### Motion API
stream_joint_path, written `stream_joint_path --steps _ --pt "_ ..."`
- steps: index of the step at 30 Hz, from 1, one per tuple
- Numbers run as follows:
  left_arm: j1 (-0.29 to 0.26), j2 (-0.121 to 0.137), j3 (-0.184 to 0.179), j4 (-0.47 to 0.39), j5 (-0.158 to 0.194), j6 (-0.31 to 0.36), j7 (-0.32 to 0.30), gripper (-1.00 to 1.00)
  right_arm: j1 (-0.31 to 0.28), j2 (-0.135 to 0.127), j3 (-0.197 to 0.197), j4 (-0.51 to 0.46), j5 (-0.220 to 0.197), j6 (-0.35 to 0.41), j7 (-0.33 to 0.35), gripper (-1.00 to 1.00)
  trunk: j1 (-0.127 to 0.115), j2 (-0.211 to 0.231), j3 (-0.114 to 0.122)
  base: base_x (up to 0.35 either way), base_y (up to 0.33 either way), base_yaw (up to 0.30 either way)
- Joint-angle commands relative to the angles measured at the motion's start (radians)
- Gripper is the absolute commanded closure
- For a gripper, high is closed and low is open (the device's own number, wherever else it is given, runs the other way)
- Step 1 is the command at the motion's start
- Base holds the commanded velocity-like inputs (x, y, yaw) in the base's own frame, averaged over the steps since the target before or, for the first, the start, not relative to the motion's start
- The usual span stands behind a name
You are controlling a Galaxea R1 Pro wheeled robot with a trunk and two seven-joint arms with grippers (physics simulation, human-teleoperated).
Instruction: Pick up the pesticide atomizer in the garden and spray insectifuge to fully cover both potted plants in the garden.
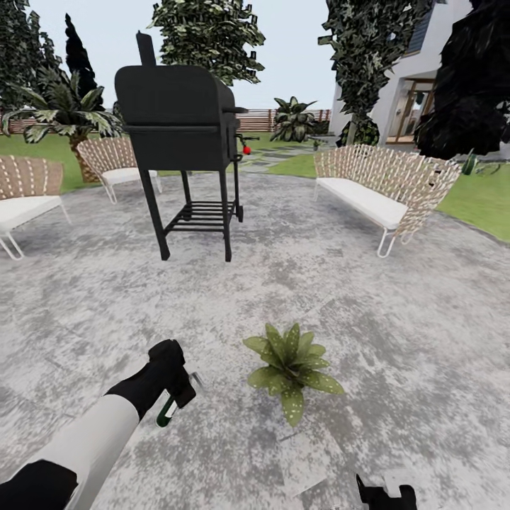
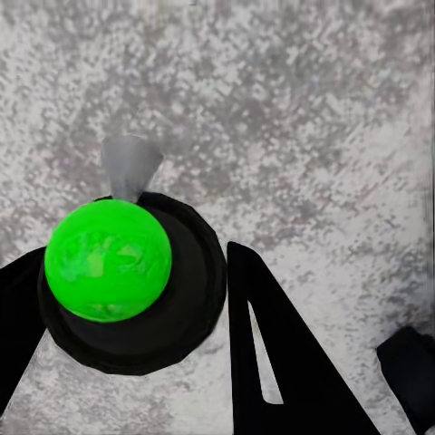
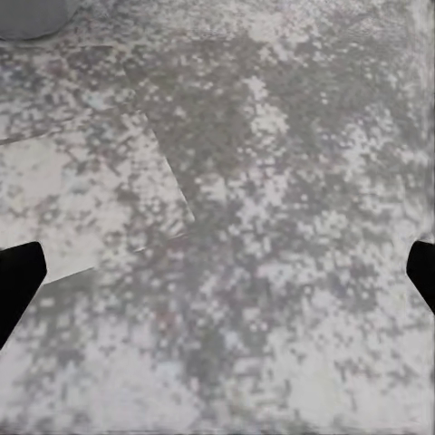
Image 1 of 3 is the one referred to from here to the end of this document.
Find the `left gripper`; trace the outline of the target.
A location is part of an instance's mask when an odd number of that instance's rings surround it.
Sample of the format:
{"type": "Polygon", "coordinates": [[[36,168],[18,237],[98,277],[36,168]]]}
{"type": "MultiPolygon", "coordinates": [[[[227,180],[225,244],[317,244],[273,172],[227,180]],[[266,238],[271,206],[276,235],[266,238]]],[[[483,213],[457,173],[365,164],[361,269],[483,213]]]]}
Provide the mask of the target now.
{"type": "Polygon", "coordinates": [[[195,396],[191,381],[186,372],[183,373],[181,380],[172,386],[166,386],[168,393],[175,399],[178,408],[186,406],[195,396]]]}

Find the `insectifuge atomizer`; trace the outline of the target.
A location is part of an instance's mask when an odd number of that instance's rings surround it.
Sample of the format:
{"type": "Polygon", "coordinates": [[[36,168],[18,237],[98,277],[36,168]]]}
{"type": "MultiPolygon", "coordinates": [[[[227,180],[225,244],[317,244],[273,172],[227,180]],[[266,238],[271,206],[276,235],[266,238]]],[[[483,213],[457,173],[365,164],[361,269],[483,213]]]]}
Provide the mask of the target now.
{"type": "Polygon", "coordinates": [[[157,423],[161,427],[168,426],[169,422],[172,420],[176,412],[179,410],[178,405],[175,399],[170,395],[169,399],[166,401],[161,413],[158,414],[157,423]]]}

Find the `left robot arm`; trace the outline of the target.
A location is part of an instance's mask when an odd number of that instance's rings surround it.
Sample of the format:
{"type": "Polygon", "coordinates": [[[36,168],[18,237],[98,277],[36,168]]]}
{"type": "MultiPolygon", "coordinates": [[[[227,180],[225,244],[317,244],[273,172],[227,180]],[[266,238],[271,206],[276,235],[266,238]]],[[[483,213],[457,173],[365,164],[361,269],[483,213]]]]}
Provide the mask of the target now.
{"type": "Polygon", "coordinates": [[[90,510],[148,409],[164,390],[178,408],[206,395],[212,379],[199,362],[186,368],[178,342],[166,340],[118,376],[89,410],[0,484],[0,510],[90,510]]]}

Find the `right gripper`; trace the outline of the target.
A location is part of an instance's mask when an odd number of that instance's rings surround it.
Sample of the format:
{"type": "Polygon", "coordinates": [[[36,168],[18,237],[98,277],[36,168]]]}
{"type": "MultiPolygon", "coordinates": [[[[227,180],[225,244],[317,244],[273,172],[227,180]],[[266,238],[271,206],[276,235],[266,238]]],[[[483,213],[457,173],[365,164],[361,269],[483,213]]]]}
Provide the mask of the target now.
{"type": "Polygon", "coordinates": [[[365,487],[356,477],[361,501],[369,504],[369,510],[417,510],[415,492],[406,486],[399,487],[400,498],[390,498],[383,487],[365,487]]]}

